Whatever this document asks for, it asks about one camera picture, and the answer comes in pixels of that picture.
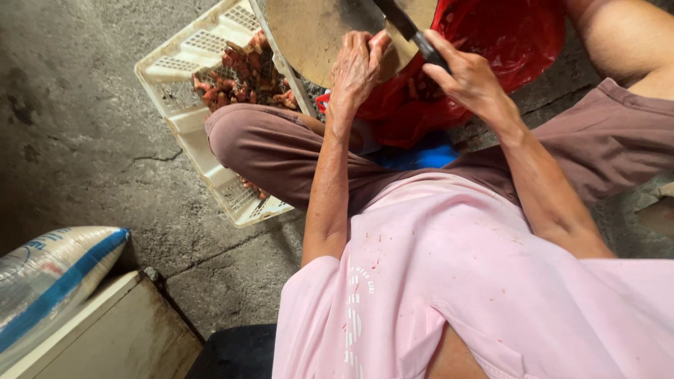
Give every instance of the white cabinet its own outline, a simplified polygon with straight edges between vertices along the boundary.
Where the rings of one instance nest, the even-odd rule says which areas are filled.
[[[137,272],[101,284],[63,327],[0,379],[182,379],[201,343]]]

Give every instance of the concrete floor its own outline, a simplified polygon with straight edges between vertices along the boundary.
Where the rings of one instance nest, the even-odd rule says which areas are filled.
[[[234,228],[133,74],[133,65],[214,0],[5,0],[0,13],[0,253],[63,226],[115,225],[132,240],[118,270],[153,266],[208,338],[275,322],[299,267],[304,217]],[[674,0],[661,6],[674,10]],[[574,33],[555,65],[516,99],[530,127],[599,82]],[[452,132],[466,149],[494,142],[478,122]],[[638,223],[645,187],[594,210],[621,256],[674,258],[674,241]]]

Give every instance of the white plastic crate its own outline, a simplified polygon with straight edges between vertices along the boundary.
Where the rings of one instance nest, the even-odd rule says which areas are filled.
[[[222,66],[225,44],[231,41],[245,46],[260,28],[273,51],[273,56],[267,54],[261,59],[262,75],[269,78],[271,65],[275,65],[279,76],[288,79],[302,112],[315,117],[304,86],[278,50],[255,0],[221,1],[135,65],[136,76],[176,140],[227,217],[238,227],[252,225],[293,208],[273,196],[257,199],[252,188],[244,188],[237,174],[216,160],[208,148],[204,131],[210,112],[191,91],[191,76],[198,73],[204,81],[212,82],[208,72],[215,69],[223,77],[237,79],[232,69]],[[264,93],[258,94],[259,103],[267,100]]]

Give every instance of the knife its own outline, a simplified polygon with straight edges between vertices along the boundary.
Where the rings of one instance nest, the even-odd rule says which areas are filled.
[[[426,59],[426,62],[438,65],[444,68],[450,75],[452,74],[452,70],[450,70],[447,61],[445,61],[440,53],[435,50],[433,45],[428,42],[423,33],[419,32],[419,29],[415,23],[412,22],[410,16],[398,7],[395,0],[374,0],[374,2],[406,40],[413,40],[415,44],[417,44],[419,51],[424,59]]]

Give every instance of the red plastic bag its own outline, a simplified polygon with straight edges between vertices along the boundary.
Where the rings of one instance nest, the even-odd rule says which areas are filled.
[[[541,75],[565,41],[558,0],[439,0],[431,29],[459,50],[487,58],[506,92]],[[380,144],[410,148],[426,133],[458,126],[472,115],[440,96],[437,84],[421,71],[423,64],[417,55],[358,110]]]

